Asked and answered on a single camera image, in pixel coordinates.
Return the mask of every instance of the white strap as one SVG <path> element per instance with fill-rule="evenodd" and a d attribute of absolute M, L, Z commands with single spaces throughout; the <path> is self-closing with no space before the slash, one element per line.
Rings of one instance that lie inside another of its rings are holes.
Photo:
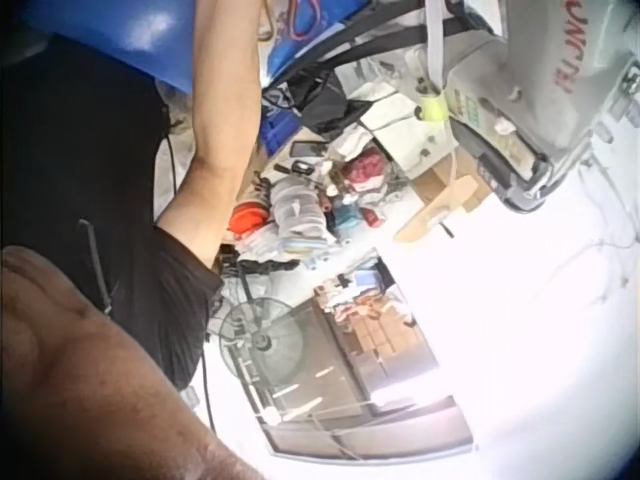
<path fill-rule="evenodd" d="M 444 11 L 442 0 L 425 0 L 427 24 L 427 68 L 429 80 L 442 91 L 444 86 Z"/>

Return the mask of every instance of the window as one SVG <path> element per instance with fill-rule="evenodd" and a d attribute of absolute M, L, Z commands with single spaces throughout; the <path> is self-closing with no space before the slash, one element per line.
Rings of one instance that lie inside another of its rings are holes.
<path fill-rule="evenodd" d="M 297 338 L 291 332 L 299 330 L 303 341 L 286 340 L 284 351 L 274 347 L 269 360 L 227 346 L 275 452 L 357 461 L 472 443 L 428 342 L 382 260 L 318 285 L 313 298 L 290 316 L 295 326 L 288 332 Z"/>

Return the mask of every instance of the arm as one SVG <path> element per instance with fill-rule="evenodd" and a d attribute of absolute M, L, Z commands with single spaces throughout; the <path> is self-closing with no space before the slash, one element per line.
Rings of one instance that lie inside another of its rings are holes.
<path fill-rule="evenodd" d="M 213 265 L 260 124 L 260 0 L 196 0 L 196 154 L 158 226 Z"/>
<path fill-rule="evenodd" d="M 47 260 L 3 250 L 1 298 L 3 415 L 35 465 L 67 479 L 259 478 Z"/>

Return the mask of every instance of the black shirt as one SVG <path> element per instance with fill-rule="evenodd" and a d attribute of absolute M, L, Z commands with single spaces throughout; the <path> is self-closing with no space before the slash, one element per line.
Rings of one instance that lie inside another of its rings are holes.
<path fill-rule="evenodd" d="M 2 71 L 2 246 L 56 264 L 178 389 L 221 280 L 154 226 L 168 115 L 149 76 L 60 37 Z"/>

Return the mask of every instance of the strap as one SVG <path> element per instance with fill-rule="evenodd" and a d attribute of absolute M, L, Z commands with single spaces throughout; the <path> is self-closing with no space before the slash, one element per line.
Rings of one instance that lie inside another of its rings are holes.
<path fill-rule="evenodd" d="M 427 68 L 429 80 L 438 92 L 444 86 L 444 17 L 442 0 L 431 0 L 425 6 L 425 24 L 429 32 L 429 48 L 427 48 Z"/>
<path fill-rule="evenodd" d="M 466 32 L 470 29 L 471 27 L 459 18 L 447 18 L 443 22 L 443 33 L 445 38 Z M 369 40 L 368 42 L 356 45 L 345 52 L 339 53 L 335 57 L 331 57 L 320 64 L 316 64 L 312 71 L 314 73 L 319 73 L 322 71 L 333 70 L 342 65 L 357 62 L 373 55 L 388 53 L 401 48 L 412 47 L 414 45 L 425 44 L 427 43 L 427 40 L 428 34 L 424 25 L 407 27 L 398 32 L 381 35 Z"/>
<path fill-rule="evenodd" d="M 399 18 L 407 13 L 424 7 L 425 0 L 401 0 L 399 2 L 378 5 L 368 8 L 356 15 L 353 23 L 330 36 L 326 40 L 311 47 L 304 55 L 293 61 L 285 71 L 276 76 L 265 90 L 279 86 L 291 79 L 299 71 L 313 66 L 324 56 L 333 52 L 336 48 L 355 40 L 391 20 Z"/>

